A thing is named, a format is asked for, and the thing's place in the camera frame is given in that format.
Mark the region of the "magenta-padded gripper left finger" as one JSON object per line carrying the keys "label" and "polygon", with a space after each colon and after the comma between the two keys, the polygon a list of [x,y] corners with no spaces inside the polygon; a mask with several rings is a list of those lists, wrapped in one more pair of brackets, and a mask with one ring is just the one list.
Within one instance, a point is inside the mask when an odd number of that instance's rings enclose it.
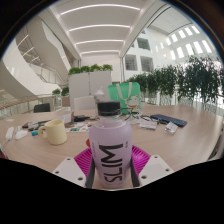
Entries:
{"label": "magenta-padded gripper left finger", "polygon": [[95,164],[90,148],[75,157],[66,157],[53,171],[65,180],[84,188],[91,188],[94,182]]}

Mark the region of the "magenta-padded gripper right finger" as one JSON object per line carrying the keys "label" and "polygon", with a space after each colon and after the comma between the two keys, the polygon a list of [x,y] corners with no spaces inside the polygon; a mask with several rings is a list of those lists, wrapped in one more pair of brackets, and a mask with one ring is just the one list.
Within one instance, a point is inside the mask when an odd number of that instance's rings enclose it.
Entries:
{"label": "magenta-padded gripper right finger", "polygon": [[150,156],[137,146],[132,146],[131,180],[134,187],[148,185],[173,173],[172,168],[159,156]]}

